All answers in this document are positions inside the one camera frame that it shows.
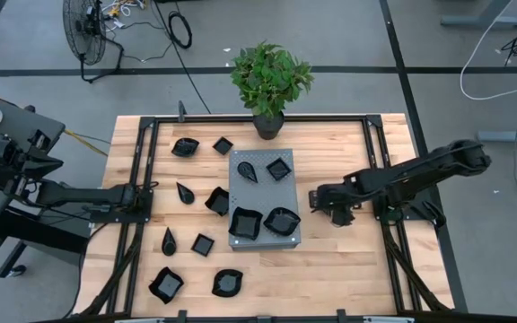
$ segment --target wooden table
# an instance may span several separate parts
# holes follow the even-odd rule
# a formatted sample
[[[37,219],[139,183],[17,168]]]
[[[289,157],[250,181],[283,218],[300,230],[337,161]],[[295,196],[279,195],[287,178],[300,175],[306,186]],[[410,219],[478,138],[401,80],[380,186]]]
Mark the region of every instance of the wooden table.
[[[118,117],[113,134],[103,186],[126,183],[134,154],[139,116]],[[392,164],[415,157],[403,114],[383,114],[384,131]],[[373,142],[378,139],[373,133]],[[220,136],[234,143],[233,149],[294,150],[294,169],[302,243],[293,250],[233,252],[228,245],[228,217],[219,217],[205,207],[211,191],[228,188],[228,156],[213,149]],[[143,154],[149,143],[145,136]],[[171,148],[181,137],[196,138],[200,145],[193,158],[180,159]],[[145,171],[145,159],[141,171]],[[159,128],[153,180],[152,220],[145,226],[137,275],[133,317],[176,317],[187,310],[194,317],[319,316],[394,314],[396,312],[386,265],[381,227],[371,203],[356,212],[353,225],[335,228],[322,213],[311,214],[307,193],[324,183],[336,183],[347,173],[368,168],[360,123],[287,122],[272,141],[261,140],[251,123],[164,124]],[[196,194],[193,205],[184,205],[176,182]],[[171,227],[178,251],[166,257],[162,237]],[[91,241],[83,265],[82,286],[74,312],[86,308],[109,278],[115,258],[120,225],[110,224]],[[406,221],[408,244],[414,267],[445,305],[452,307],[440,247],[432,224]],[[215,240],[204,258],[190,250],[199,233]],[[175,299],[164,305],[147,286],[168,266],[185,281]],[[224,268],[244,273],[241,292],[231,299],[211,293],[215,274]],[[410,297],[406,277],[399,270],[407,309]],[[121,279],[117,310],[123,309],[127,278]]]

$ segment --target perforated pegboard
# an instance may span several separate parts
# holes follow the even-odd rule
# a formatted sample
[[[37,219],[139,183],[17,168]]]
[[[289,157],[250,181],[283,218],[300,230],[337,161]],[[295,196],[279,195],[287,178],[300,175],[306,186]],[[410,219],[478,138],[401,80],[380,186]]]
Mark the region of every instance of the perforated pegboard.
[[[293,170],[283,179],[276,181],[268,173],[267,165],[278,158]],[[240,162],[249,162],[257,173],[258,183],[245,179],[237,171]],[[229,226],[231,214],[240,206],[263,214],[260,232],[256,240],[234,237],[229,234],[229,245],[233,250],[291,249],[301,242],[301,226],[288,237],[279,236],[265,227],[263,222],[275,207],[285,207],[296,214],[296,180],[292,149],[232,151],[229,156]]]

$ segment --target fan stand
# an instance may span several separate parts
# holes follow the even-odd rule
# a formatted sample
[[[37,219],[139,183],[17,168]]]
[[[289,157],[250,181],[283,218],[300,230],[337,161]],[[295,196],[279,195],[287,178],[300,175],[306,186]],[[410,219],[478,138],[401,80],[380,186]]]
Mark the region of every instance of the fan stand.
[[[79,54],[79,61],[81,62],[81,78],[89,84],[91,84],[94,81],[99,80],[100,78],[105,77],[107,75],[116,74],[118,72],[118,70],[121,68],[121,59],[123,59],[123,52],[125,51],[125,49],[123,48],[123,45],[121,45],[121,44],[117,43],[116,41],[111,40],[107,37],[104,37],[102,35],[101,35],[101,38],[106,40],[107,42],[117,46],[117,48],[118,48],[117,66],[115,66],[114,69],[107,71],[103,74],[99,74],[93,78],[85,78],[85,72],[84,72],[84,68],[83,68],[83,62],[85,61],[85,54]]]

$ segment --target potted plant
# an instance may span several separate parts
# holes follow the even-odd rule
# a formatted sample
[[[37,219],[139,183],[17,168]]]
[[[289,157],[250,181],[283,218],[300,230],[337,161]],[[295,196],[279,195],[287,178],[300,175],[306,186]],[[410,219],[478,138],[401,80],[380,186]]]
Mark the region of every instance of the potted plant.
[[[261,42],[241,49],[234,59],[232,83],[239,87],[244,107],[252,109],[252,123],[263,139],[273,139],[285,122],[285,102],[311,89],[311,66],[299,62],[278,45]]]

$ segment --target gray floor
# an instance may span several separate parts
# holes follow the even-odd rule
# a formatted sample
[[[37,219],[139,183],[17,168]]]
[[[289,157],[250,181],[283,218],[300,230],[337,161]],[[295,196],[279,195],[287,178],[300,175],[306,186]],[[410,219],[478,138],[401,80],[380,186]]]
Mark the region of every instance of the gray floor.
[[[487,1],[389,1],[407,66],[460,66],[482,31],[444,28],[440,14],[476,14]],[[163,13],[173,8],[162,6]],[[267,39],[284,45],[313,65],[393,66],[388,35],[376,1],[206,0],[180,3],[193,33],[183,51],[187,66],[225,66],[238,48]],[[508,13],[517,13],[517,1]],[[155,22],[150,11],[133,11],[124,23]],[[127,53],[158,55],[167,45],[161,31],[136,26],[117,31]],[[493,31],[472,65],[498,66],[506,53],[496,49],[516,31]],[[108,48],[97,67],[113,64]],[[177,67],[173,51],[147,64],[125,60],[124,67]],[[0,15],[0,69],[76,69],[66,45],[61,2],[8,0]],[[406,112],[395,74],[316,74],[308,96],[289,112]],[[478,130],[514,130],[517,93],[498,100],[472,101],[460,93],[456,74],[409,76],[430,149]],[[243,112],[228,75],[193,77],[214,113]],[[517,75],[468,75],[470,94],[490,95],[517,88]],[[183,100],[191,114],[205,113],[184,75],[114,76],[89,85],[76,76],[0,78],[0,96],[33,104],[45,116],[87,135],[109,138],[117,115],[174,114]],[[453,178],[440,185],[460,278],[471,312],[517,315],[517,190],[512,146],[488,144],[492,167],[475,178]],[[94,188],[101,184],[105,159],[64,137],[53,151],[66,165],[53,179]],[[74,231],[86,232],[71,221]],[[0,250],[0,264],[13,247]],[[76,267],[28,249],[21,258],[25,276],[0,280],[0,322],[62,316],[76,288]]]

